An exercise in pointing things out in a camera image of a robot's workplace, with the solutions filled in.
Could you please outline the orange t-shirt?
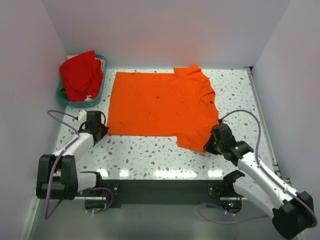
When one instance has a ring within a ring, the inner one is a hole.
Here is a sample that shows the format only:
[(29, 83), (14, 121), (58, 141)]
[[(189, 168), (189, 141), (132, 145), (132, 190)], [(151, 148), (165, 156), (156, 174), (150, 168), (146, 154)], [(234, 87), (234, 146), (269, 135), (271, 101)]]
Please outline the orange t-shirt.
[(216, 93), (198, 66), (173, 73), (117, 72), (108, 109), (111, 135), (176, 137), (181, 148), (204, 152), (218, 123)]

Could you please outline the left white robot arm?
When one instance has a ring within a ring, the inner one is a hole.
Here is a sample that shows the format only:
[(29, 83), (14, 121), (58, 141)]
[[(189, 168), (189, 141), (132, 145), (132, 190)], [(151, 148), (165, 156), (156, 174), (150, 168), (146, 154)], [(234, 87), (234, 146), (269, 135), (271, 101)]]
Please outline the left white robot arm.
[(106, 116), (98, 110), (81, 110), (76, 119), (80, 127), (72, 140), (39, 159), (35, 190), (39, 199), (73, 200), (84, 190), (92, 196), (99, 196), (104, 190), (101, 174), (79, 172), (77, 162), (107, 135)]

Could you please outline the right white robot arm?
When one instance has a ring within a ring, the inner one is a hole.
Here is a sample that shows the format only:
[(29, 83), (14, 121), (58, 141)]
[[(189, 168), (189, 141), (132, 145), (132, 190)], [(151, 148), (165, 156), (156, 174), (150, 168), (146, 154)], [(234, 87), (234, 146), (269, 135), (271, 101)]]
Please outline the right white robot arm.
[(318, 220), (312, 196), (299, 192), (270, 170), (245, 141), (236, 141), (230, 127), (219, 123), (212, 127), (204, 149), (221, 155), (237, 169), (223, 177), (223, 192), (236, 194), (260, 208), (285, 239), (291, 240)]

